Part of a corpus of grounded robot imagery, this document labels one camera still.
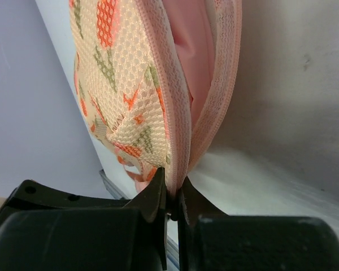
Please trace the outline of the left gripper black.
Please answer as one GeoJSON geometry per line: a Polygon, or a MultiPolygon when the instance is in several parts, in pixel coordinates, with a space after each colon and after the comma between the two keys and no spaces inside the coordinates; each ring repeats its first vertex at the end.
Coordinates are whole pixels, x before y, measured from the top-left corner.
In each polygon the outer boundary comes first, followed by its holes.
{"type": "Polygon", "coordinates": [[[0,227],[13,213],[27,210],[120,208],[128,199],[103,199],[75,195],[42,185],[33,180],[24,180],[10,196],[0,204],[0,227]]]}

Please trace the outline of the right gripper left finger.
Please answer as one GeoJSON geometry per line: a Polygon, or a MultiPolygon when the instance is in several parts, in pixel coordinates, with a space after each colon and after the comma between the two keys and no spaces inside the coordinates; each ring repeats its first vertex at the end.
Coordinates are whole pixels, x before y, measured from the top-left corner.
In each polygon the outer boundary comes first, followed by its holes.
{"type": "Polygon", "coordinates": [[[164,170],[120,208],[27,210],[0,227],[0,270],[166,270],[164,170]]]}

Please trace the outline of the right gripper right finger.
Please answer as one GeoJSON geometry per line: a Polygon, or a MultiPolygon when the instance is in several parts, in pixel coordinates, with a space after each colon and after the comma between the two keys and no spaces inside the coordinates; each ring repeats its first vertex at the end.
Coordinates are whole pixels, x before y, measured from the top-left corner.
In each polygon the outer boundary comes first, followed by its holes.
{"type": "Polygon", "coordinates": [[[178,203],[180,270],[339,270],[339,239],[319,218],[227,215],[188,178],[178,203]]]}

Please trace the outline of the floral mesh laundry bag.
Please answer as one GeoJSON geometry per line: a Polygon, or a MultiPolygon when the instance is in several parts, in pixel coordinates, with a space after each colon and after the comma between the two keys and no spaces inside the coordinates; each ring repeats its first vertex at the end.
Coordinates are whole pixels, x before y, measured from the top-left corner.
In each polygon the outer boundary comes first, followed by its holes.
{"type": "Polygon", "coordinates": [[[175,195],[207,151],[228,109],[237,75],[241,1],[205,1],[215,64],[195,126],[188,86],[163,1],[70,1],[74,84],[91,134],[136,167],[145,188],[158,168],[175,195]]]}

